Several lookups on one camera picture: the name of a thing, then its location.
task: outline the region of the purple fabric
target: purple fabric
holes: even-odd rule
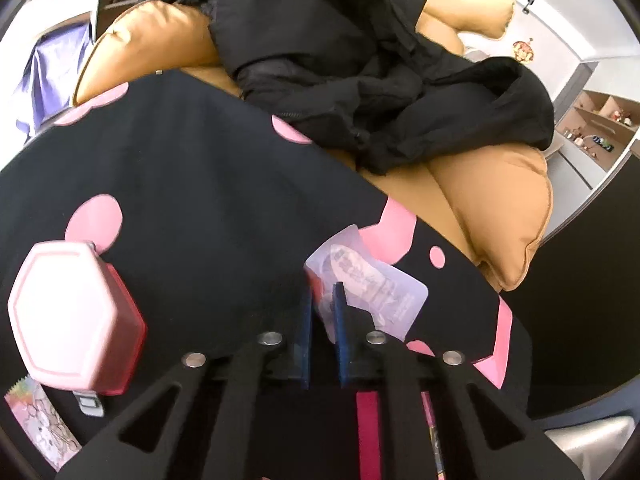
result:
[[[59,28],[38,40],[12,95],[15,124],[28,137],[70,105],[90,44],[88,23]]]

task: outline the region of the silver object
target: silver object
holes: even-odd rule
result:
[[[104,406],[98,394],[91,390],[73,390],[80,411],[88,416],[104,416]]]
[[[258,343],[265,346],[276,346],[282,343],[280,332],[263,332],[258,336]]]
[[[367,334],[367,343],[372,345],[383,345],[386,343],[386,334],[380,330],[373,330]]]
[[[442,360],[449,366],[458,366],[465,362],[465,357],[461,352],[458,352],[456,350],[449,350],[442,354]]]
[[[625,447],[635,428],[633,417],[625,415],[545,433],[580,468],[585,480],[598,480]]]
[[[189,368],[200,368],[206,362],[207,357],[199,352],[191,352],[189,354],[185,354],[182,358],[182,364],[188,366]]]

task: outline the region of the metal screw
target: metal screw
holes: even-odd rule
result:
[[[282,343],[280,332],[263,332],[258,336],[258,343],[265,346],[276,346]]]
[[[465,356],[461,352],[449,350],[442,354],[442,360],[449,366],[458,366],[465,361]]]
[[[199,352],[185,354],[182,358],[182,364],[188,366],[189,368],[200,368],[206,362],[207,357]]]
[[[372,345],[383,345],[386,343],[386,334],[380,330],[373,330],[367,334],[367,342]]]

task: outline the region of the wooden shelf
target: wooden shelf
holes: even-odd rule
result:
[[[584,156],[588,157],[595,164],[600,166],[604,171],[609,171],[615,161],[618,160],[618,156],[620,155],[619,151],[615,153],[609,153],[602,146],[599,146],[595,142],[593,142],[593,139],[590,138],[585,139],[582,146],[578,146],[573,140],[567,139],[565,135],[562,136],[567,140],[568,143],[574,145],[577,150],[580,150],[580,152]],[[593,158],[591,156],[591,153],[595,153],[597,158]]]
[[[597,92],[591,92],[588,90],[583,91],[575,100],[575,105],[582,105],[585,110],[600,110],[609,99],[609,95],[600,94]]]
[[[596,127],[603,128],[606,132],[614,134],[618,138],[619,142],[622,142],[623,144],[628,144],[638,129],[637,126],[635,128],[629,128],[622,123],[614,121],[613,119],[609,119],[608,117],[602,116],[596,112],[585,110],[579,106],[574,106],[574,108],[585,121],[594,124]]]
[[[101,10],[116,9],[117,7],[132,7],[137,2],[138,0],[122,0],[121,2],[105,5]]]

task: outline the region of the round decoration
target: round decoration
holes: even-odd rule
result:
[[[516,41],[513,44],[513,57],[516,61],[526,65],[533,61],[533,49],[531,42],[533,38],[529,38],[529,43],[526,41]]]

